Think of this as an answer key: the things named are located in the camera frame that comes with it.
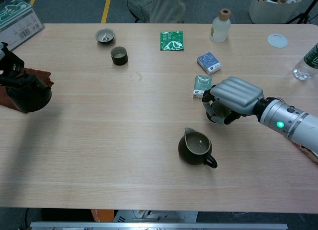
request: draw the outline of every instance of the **gray pants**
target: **gray pants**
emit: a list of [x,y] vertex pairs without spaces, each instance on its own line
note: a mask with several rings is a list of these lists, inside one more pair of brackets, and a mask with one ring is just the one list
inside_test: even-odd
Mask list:
[[127,0],[127,6],[145,23],[184,23],[184,0]]

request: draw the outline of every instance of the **white lid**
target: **white lid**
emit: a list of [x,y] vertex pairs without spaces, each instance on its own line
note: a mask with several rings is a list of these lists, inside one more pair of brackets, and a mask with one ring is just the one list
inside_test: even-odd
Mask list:
[[271,34],[267,38],[268,43],[276,48],[285,48],[288,46],[288,40],[281,34]]

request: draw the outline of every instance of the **floor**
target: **floor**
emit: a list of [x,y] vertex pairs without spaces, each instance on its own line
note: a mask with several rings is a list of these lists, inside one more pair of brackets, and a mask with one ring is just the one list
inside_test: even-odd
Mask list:
[[[232,10],[232,23],[251,23],[248,8],[251,0],[185,0],[185,23],[211,23],[223,7]],[[43,23],[100,23],[106,0],[35,0],[34,9]],[[307,9],[312,0],[303,0],[295,14]],[[311,17],[318,14],[318,5]],[[133,23],[125,0],[111,0],[107,23]],[[318,16],[311,20],[318,25]],[[41,209],[30,209],[27,223],[40,221]],[[24,228],[25,208],[0,208],[0,230]],[[270,213],[200,212],[197,222],[210,223],[285,223],[291,230],[316,230],[318,215]]]

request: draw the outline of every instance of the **white basket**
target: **white basket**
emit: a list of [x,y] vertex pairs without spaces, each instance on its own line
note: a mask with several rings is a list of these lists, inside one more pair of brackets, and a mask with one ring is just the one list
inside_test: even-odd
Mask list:
[[294,3],[270,3],[267,0],[252,0],[248,13],[254,24],[286,23],[302,0]]

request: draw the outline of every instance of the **green indicator light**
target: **green indicator light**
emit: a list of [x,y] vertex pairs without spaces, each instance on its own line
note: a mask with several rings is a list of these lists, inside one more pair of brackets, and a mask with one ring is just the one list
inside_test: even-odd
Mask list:
[[283,127],[284,127],[284,123],[281,122],[281,121],[279,121],[279,122],[276,123],[276,126],[277,126],[278,128],[283,128]]

